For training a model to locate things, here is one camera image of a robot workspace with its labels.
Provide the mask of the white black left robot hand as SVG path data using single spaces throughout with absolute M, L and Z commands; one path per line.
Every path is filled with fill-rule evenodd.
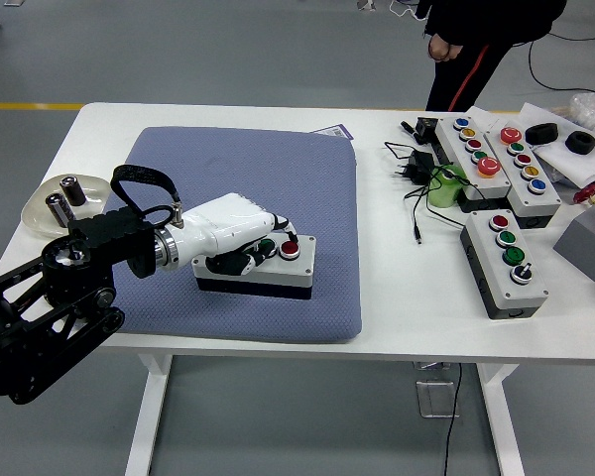
M 182 266 L 204 256 L 216 263 L 214 272 L 221 275 L 245 276 L 267 260 L 269 254 L 258 242 L 274 231 L 282 230 L 298 242 L 288 219 L 234 192 L 184 212 L 181 222 L 180 227 L 167 226 L 177 249 L 171 263 Z

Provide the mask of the person's right hand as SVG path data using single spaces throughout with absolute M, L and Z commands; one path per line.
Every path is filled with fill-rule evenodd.
M 438 34 L 432 35 L 427 45 L 429 57 L 436 62 L 454 60 L 461 51 L 462 46 L 452 45 Z

